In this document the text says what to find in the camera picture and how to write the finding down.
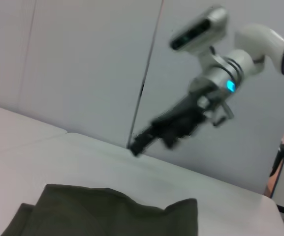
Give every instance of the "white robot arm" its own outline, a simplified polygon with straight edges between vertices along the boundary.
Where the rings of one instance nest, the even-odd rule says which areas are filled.
[[[213,44],[226,35],[228,13],[213,6],[189,24],[170,42],[174,51],[187,51],[199,58],[202,73],[194,78],[188,95],[171,110],[151,121],[128,147],[137,156],[156,139],[173,149],[183,137],[191,135],[206,121],[220,126],[234,117],[226,99],[252,75],[264,69],[269,57],[284,75],[284,39],[262,25],[248,25],[236,32],[235,50],[218,55]],[[219,117],[219,108],[225,116]]]

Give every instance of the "blue light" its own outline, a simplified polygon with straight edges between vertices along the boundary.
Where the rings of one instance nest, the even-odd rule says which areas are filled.
[[[228,88],[228,90],[231,91],[231,92],[235,92],[235,91],[236,91],[235,83],[232,82],[231,80],[228,80],[228,81],[227,81],[227,88]]]

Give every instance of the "white table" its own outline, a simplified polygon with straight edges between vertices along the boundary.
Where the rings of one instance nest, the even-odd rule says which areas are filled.
[[[0,151],[65,133],[63,129],[0,108]]]
[[[110,187],[161,208],[196,198],[199,236],[284,236],[267,197],[72,133],[0,153],[0,234],[19,205],[35,204],[48,183]]]

